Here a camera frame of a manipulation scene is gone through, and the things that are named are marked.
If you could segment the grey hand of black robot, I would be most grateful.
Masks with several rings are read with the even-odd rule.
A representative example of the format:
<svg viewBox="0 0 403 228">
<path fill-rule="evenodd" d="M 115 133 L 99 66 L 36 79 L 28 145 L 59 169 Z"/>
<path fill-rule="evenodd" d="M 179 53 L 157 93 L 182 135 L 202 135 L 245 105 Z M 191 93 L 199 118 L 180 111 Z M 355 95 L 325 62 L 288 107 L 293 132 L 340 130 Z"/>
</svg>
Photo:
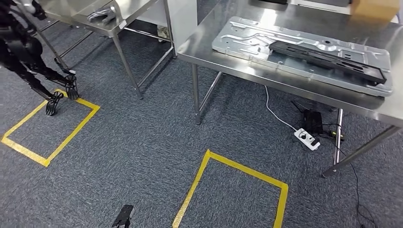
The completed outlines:
<svg viewBox="0 0 403 228">
<path fill-rule="evenodd" d="M 116 17 L 115 14 L 115 7 L 114 6 L 108 6 L 108 7 L 103 7 L 95 10 L 91 14 L 87 16 L 87 20 L 91 23 L 99 22 L 103 24 L 108 24 L 111 20 L 113 20 Z"/>
</svg>

